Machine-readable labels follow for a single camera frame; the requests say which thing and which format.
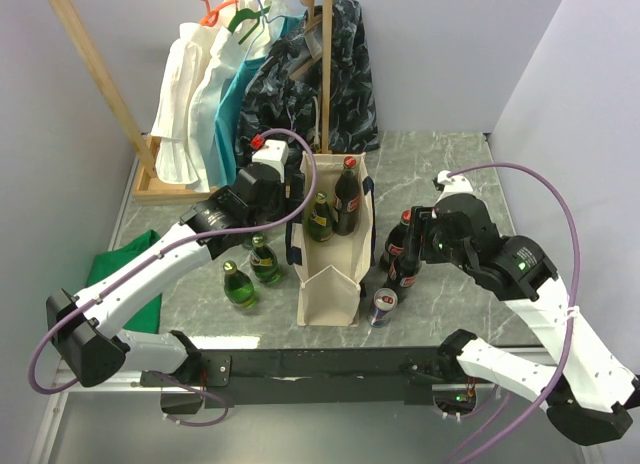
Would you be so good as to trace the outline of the beige canvas tote bag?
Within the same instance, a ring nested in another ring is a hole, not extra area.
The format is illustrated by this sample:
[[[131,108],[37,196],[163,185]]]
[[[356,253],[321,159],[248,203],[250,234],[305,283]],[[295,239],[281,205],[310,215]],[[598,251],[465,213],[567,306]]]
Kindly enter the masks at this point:
[[[312,206],[286,224],[287,261],[300,279],[297,324],[355,327],[359,321],[362,281],[375,263],[374,181],[365,155],[355,156],[360,204],[354,232],[326,242],[309,237],[306,219]]]

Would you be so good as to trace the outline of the green glass bottle yellow label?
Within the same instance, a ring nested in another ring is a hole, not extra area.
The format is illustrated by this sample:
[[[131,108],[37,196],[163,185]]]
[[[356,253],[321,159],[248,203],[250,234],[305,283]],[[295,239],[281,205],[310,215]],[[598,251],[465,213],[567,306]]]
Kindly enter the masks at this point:
[[[307,232],[316,242],[326,242],[333,235],[333,217],[327,199],[326,192],[318,191],[307,217]]]

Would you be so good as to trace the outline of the dark cola bottle red cap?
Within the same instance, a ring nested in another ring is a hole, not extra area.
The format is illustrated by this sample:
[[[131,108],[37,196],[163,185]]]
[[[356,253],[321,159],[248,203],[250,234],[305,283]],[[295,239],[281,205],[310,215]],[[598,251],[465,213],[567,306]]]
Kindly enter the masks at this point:
[[[336,182],[334,190],[333,230],[336,234],[346,236],[351,234],[358,222],[358,207],[360,198],[359,180],[356,175],[357,160],[347,156],[343,160],[343,169]]]

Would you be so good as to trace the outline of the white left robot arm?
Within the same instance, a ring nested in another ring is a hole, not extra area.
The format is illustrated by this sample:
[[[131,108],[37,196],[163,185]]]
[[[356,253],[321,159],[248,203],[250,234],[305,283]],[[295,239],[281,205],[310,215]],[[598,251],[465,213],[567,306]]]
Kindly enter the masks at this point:
[[[269,223],[302,210],[306,177],[252,163],[235,182],[193,205],[158,242],[118,271],[74,294],[46,301],[51,343],[76,382],[93,387],[124,370],[161,372],[176,385],[202,372],[201,352],[181,331],[126,330],[127,322],[170,284],[240,245]]]

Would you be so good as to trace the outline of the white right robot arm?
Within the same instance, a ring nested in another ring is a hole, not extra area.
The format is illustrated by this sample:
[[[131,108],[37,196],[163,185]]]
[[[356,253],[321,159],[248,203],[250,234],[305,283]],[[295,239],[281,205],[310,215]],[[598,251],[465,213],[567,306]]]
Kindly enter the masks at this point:
[[[623,437],[633,423],[629,411],[639,404],[639,377],[570,306],[557,268],[535,241],[501,234],[482,200],[458,193],[412,208],[405,248],[471,277],[525,322],[554,361],[539,365],[459,329],[439,346],[428,375],[480,378],[538,402],[552,425],[581,446]]]

